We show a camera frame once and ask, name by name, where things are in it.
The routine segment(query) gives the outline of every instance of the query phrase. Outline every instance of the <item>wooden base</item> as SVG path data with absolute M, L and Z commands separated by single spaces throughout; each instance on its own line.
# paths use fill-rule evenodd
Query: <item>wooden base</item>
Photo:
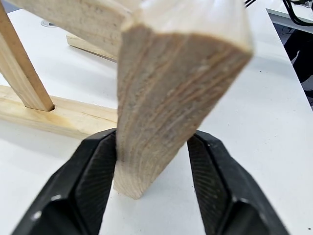
M 53 96 L 51 99 L 55 109 L 50 112 L 26 108 L 12 88 L 0 86 L 0 119 L 80 140 L 116 127 L 115 109 Z
M 87 52 L 90 52 L 92 54 L 104 57 L 105 59 L 111 60 L 116 62 L 117 61 L 117 56 L 111 55 L 108 52 L 94 46 L 93 44 L 73 35 L 73 34 L 68 34 L 67 35 L 67 44 L 69 44 L 72 47 L 76 47 L 82 50 L 85 50 Z

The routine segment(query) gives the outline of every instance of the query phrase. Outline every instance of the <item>wood grain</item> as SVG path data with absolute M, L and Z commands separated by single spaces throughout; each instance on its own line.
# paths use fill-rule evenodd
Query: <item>wood grain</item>
M 117 56 L 113 56 L 109 53 L 107 53 L 106 51 L 94 46 L 93 44 L 79 38 L 76 37 L 73 34 L 68 34 L 67 35 L 67 44 L 69 44 L 72 47 L 76 47 L 88 52 L 91 52 L 93 54 L 99 55 L 101 57 L 104 57 L 106 59 L 109 59 L 111 61 L 116 62 L 117 61 Z
M 252 55 L 241 0 L 147 0 L 122 25 L 114 188 L 140 198 Z
M 28 108 L 50 111 L 54 105 L 0 3 L 0 72 Z
M 116 127 L 115 109 L 53 96 L 51 99 L 53 111 L 28 109 L 10 87 L 0 86 L 0 119 L 80 140 Z
M 8 0 L 68 32 L 118 55 L 120 26 L 131 11 L 114 0 Z

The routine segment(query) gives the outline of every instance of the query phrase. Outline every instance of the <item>table surface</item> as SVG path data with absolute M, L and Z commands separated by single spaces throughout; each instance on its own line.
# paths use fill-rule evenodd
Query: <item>table surface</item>
M 313 113 L 266 7 L 256 1 L 248 8 L 255 56 L 200 129 L 251 173 L 291 235 L 311 235 Z M 69 47 L 65 31 L 42 27 L 24 10 L 9 17 L 49 94 L 117 107 L 115 63 Z M 79 141 L 5 121 L 0 130 L 5 235 Z M 203 235 L 192 184 L 185 145 L 140 200 L 111 191 L 100 234 Z

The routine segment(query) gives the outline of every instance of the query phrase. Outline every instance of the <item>wooden board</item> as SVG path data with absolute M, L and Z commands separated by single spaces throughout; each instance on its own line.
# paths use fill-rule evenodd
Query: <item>wooden board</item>
M 53 111 L 29 109 L 10 87 L 0 86 L 0 119 L 80 140 L 116 127 L 115 109 L 53 96 L 51 99 Z
M 118 55 L 120 26 L 131 11 L 114 0 L 8 0 L 68 32 Z
M 117 56 L 111 55 L 109 53 L 107 53 L 106 51 L 94 46 L 93 44 L 79 38 L 76 37 L 73 34 L 68 34 L 67 35 L 67 44 L 69 44 L 72 47 L 76 47 L 88 52 L 91 52 L 95 55 L 99 55 L 101 57 L 104 57 L 106 59 L 112 60 L 114 62 L 117 61 Z
M 122 25 L 114 188 L 140 198 L 249 61 L 242 0 L 147 0 Z
M 0 2 L 0 73 L 28 108 L 50 111 L 54 105 L 41 83 Z

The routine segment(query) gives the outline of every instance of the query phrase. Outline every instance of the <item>wooden stick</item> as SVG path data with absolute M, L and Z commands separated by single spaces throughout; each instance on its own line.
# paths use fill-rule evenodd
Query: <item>wooden stick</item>
M 54 105 L 0 3 L 0 72 L 28 108 L 50 111 Z
M 99 55 L 99 56 L 104 57 L 108 60 L 111 60 L 114 62 L 117 61 L 117 56 L 113 56 L 113 55 L 107 53 L 106 51 L 94 46 L 93 44 L 91 44 L 91 43 L 89 43 L 89 42 L 87 42 L 87 41 L 85 41 L 79 37 L 76 37 L 73 34 L 67 35 L 67 44 L 69 44 L 72 47 L 76 47 L 76 48 L 91 52 L 92 54 Z
M 117 56 L 120 26 L 131 11 L 114 0 L 8 0 Z
M 147 0 L 122 26 L 114 188 L 140 198 L 252 55 L 241 0 Z
M 76 139 L 116 127 L 117 110 L 51 96 L 50 112 L 23 106 L 10 87 L 0 86 L 0 119 Z

